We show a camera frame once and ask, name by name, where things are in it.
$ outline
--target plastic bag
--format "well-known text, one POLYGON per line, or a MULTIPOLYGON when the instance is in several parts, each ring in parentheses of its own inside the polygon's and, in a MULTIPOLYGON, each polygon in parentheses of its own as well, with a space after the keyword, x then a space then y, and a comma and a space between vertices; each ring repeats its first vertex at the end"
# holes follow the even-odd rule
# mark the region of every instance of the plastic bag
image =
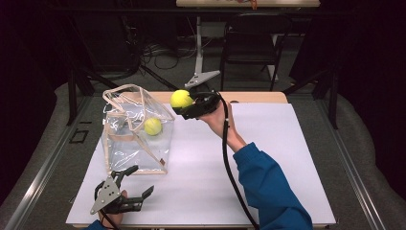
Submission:
POLYGON ((107 171, 167 173, 174 116, 145 89, 126 84, 103 92, 102 145, 107 171))

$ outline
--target blue sleeve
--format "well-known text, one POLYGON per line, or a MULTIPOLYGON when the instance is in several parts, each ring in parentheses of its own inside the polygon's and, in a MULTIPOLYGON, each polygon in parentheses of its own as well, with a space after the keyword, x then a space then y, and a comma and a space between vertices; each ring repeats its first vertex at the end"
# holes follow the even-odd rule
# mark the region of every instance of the blue sleeve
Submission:
POLYGON ((290 189, 280 165, 254 143, 234 154, 248 205, 264 229, 313 229, 310 215, 290 189))
POLYGON ((102 226, 101 222, 98 220, 95 220, 94 222, 92 222, 92 224, 90 224, 89 226, 87 226, 86 228, 83 228, 85 230, 104 230, 105 228, 102 226))

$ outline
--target white paper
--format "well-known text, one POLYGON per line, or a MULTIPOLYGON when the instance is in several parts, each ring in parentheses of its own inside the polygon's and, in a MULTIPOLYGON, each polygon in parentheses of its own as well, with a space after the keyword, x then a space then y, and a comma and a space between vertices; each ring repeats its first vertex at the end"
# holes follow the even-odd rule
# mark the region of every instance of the white paper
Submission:
MULTIPOLYGON (((313 164, 293 107, 289 103, 234 103, 237 130, 247 143, 255 142, 282 167, 313 224, 335 223, 326 193, 313 164)), ((237 166, 228 159, 237 181, 237 166)), ((97 145, 78 196, 66 220, 88 225, 94 190, 107 177, 101 142, 97 145)), ((244 196, 242 186, 239 190, 244 196)), ((177 116, 170 145, 168 174, 125 176, 121 190, 129 197, 154 186, 141 212, 124 215, 131 226, 238 226, 250 225, 225 171, 221 139, 202 121, 177 116)), ((250 212, 258 222, 257 210, 250 212)))

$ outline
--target wire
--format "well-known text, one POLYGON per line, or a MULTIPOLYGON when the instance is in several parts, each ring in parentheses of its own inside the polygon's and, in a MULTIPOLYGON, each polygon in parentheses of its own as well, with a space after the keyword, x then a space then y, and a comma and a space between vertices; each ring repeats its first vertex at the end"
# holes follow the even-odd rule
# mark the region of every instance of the wire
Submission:
POLYGON ((229 115, 228 115, 228 106, 226 101, 221 97, 220 95, 220 100, 223 103, 223 107, 224 107, 224 127, 223 127, 223 141, 222 141, 222 147, 223 147, 223 160, 224 160, 224 165, 226 167, 226 171, 227 174, 230 178, 230 181, 233 185, 233 188, 237 194, 239 203, 242 206, 242 209, 245 212, 245 215, 248 217, 248 219, 251 221, 251 223, 253 224, 255 229, 259 229, 259 226, 257 225, 257 223, 255 222, 255 220, 253 219, 253 217, 251 216, 250 212, 248 211, 247 206, 245 205, 244 199, 242 198, 241 193, 239 192, 238 186, 236 184, 236 181, 234 180, 233 174, 231 172, 230 169, 230 163, 228 161, 228 155, 227 155, 227 133, 228 133, 228 128, 229 128, 229 115))

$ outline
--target yellow tennis ball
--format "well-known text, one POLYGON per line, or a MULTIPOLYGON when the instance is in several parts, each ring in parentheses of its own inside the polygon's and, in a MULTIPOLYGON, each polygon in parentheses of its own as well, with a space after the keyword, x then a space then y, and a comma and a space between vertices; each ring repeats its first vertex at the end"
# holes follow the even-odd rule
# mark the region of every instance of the yellow tennis ball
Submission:
POLYGON ((187 90, 176 90, 172 96, 170 96, 170 106, 172 106, 172 108, 184 108, 191 104, 193 104, 193 99, 189 96, 187 90))
POLYGON ((155 136, 162 131, 162 123, 158 118, 148 118, 144 122, 144 130, 148 135, 155 136))

